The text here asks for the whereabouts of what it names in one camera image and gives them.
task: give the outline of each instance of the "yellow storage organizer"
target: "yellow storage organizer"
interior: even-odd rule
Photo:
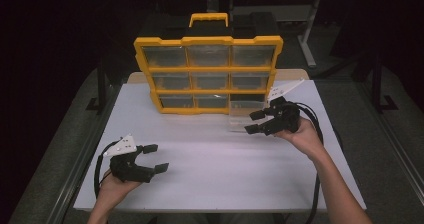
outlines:
[[[228,114],[230,101],[265,100],[283,40],[270,13],[234,20],[230,26],[226,13],[147,20],[134,47],[160,113]]]

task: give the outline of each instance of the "plastic drawer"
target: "plastic drawer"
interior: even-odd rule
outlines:
[[[159,95],[163,108],[192,108],[192,95],[162,94]]]
[[[233,66],[271,66],[275,46],[233,46]]]
[[[226,108],[228,95],[199,94],[194,95],[194,100],[199,108]]]
[[[266,89],[268,72],[232,72],[232,89]]]
[[[152,77],[158,90],[190,89],[188,72],[158,72],[152,73]]]
[[[193,45],[187,47],[190,66],[228,66],[230,47],[225,45]]]
[[[226,89],[228,86],[227,72],[192,72],[193,89]]]
[[[264,120],[253,121],[250,113],[262,110],[265,102],[260,101],[230,101],[229,130],[233,132],[246,132],[245,126],[259,124]]]
[[[142,47],[150,67],[185,67],[186,54],[182,46]]]

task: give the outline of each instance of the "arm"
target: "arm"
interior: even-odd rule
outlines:
[[[301,117],[299,123],[296,133],[283,130],[275,133],[275,136],[291,142],[315,165],[331,223],[372,223],[350,192],[331,156],[319,140],[311,121]]]
[[[122,182],[114,177],[110,173],[110,170],[106,171],[105,176],[96,204],[88,219],[88,224],[107,223],[107,219],[113,208],[124,200],[129,192],[141,185],[140,182]]]

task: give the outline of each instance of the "forearm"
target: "forearm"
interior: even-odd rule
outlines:
[[[329,154],[323,151],[311,160],[320,177],[331,223],[372,223],[350,192]]]
[[[96,203],[93,210],[91,211],[87,224],[106,224],[111,211],[112,210],[107,210],[103,207],[100,207]]]

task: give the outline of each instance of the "dark background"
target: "dark background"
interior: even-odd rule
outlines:
[[[424,110],[424,1],[344,0],[337,6],[333,1],[322,0],[316,18],[316,24],[342,26],[333,55],[379,53]],[[149,13],[205,10],[205,0],[0,0],[0,78],[6,93],[1,223],[9,220],[78,88],[98,63],[119,83],[138,71],[132,43]]]

